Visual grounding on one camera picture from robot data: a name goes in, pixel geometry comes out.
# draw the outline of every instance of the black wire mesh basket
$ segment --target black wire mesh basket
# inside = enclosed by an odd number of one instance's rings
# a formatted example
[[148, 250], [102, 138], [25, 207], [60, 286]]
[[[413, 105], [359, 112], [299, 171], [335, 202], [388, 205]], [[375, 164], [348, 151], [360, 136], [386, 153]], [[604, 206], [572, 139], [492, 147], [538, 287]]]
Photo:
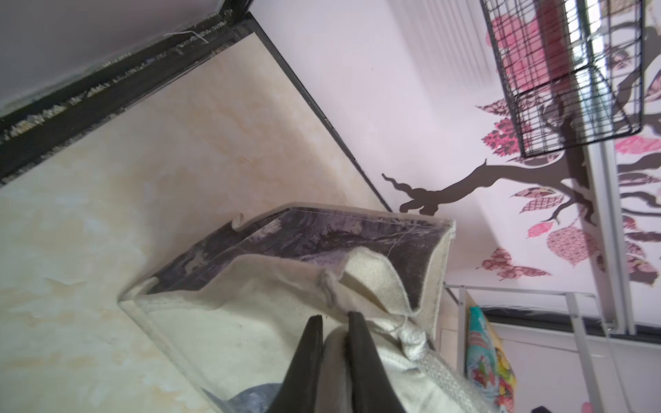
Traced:
[[523, 157], [642, 129], [642, 0], [481, 0]]

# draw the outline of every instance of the wire basket frame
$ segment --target wire basket frame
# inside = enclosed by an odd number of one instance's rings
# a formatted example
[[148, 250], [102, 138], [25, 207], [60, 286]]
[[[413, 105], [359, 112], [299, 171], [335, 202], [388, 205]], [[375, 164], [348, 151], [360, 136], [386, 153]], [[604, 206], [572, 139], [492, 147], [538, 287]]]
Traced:
[[642, 129], [642, 0], [480, 0], [523, 157]]

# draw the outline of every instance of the wire basket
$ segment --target wire basket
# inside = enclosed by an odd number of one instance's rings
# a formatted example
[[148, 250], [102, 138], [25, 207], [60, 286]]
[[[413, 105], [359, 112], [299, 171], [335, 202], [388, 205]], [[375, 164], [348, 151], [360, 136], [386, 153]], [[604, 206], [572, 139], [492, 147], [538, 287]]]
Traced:
[[523, 157], [642, 129], [642, 0], [481, 0]]

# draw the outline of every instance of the marble floor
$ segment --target marble floor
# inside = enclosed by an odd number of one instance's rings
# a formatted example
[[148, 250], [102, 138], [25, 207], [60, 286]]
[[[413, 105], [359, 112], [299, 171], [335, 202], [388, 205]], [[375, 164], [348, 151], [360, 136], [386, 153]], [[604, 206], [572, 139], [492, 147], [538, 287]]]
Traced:
[[2, 188], [0, 411], [208, 411], [117, 296], [292, 201], [383, 210], [255, 35]]

